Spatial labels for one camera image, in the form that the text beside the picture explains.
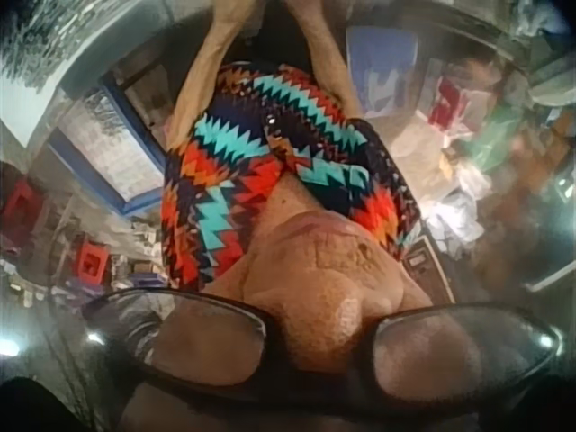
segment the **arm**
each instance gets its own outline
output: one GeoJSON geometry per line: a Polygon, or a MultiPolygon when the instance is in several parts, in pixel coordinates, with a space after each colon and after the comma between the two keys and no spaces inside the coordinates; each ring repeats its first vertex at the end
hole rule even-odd
{"type": "Polygon", "coordinates": [[[340,102],[347,118],[362,118],[352,78],[322,12],[322,0],[285,2],[306,37],[320,88],[340,102]]]}
{"type": "Polygon", "coordinates": [[[213,0],[213,22],[180,91],[168,131],[168,148],[188,138],[214,94],[216,77],[228,48],[252,14],[257,0],[213,0]]]}

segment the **zigzag pattern fabric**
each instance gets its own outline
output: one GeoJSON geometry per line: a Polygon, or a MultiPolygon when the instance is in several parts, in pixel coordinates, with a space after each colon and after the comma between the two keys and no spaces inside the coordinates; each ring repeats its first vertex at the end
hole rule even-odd
{"type": "Polygon", "coordinates": [[[175,288],[201,290],[244,255],[286,172],[397,259],[419,231],[419,208],[370,124],[346,119],[300,70],[234,63],[167,155],[163,253],[175,288]]]}

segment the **green object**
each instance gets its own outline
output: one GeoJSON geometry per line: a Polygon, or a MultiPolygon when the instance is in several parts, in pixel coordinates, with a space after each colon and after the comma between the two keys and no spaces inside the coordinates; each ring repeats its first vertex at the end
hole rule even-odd
{"type": "Polygon", "coordinates": [[[507,103],[499,103],[481,131],[470,141],[462,142],[464,154],[487,173],[506,160],[510,140],[523,119],[523,110],[507,103]]]}

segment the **hand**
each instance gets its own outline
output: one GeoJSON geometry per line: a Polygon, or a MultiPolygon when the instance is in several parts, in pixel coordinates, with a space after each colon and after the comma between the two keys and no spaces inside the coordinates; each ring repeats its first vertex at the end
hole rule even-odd
{"type": "Polygon", "coordinates": [[[212,0],[214,23],[240,28],[260,3],[259,0],[212,0]]]}

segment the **light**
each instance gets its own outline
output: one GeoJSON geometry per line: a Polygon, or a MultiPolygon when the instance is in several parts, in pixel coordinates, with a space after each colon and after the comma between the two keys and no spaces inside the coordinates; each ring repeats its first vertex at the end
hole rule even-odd
{"type": "Polygon", "coordinates": [[[573,193],[574,193],[574,185],[572,185],[568,189],[566,189],[566,192],[564,192],[564,196],[566,198],[570,198],[573,193]]]}
{"type": "Polygon", "coordinates": [[[0,356],[16,357],[20,354],[20,347],[13,340],[0,339],[0,356]]]}
{"type": "Polygon", "coordinates": [[[554,343],[552,341],[552,338],[549,336],[546,336],[546,335],[541,336],[539,342],[540,342],[540,345],[544,348],[552,348],[552,345],[554,343]]]}
{"type": "Polygon", "coordinates": [[[98,333],[88,333],[88,340],[95,344],[104,345],[104,340],[98,333]]]}

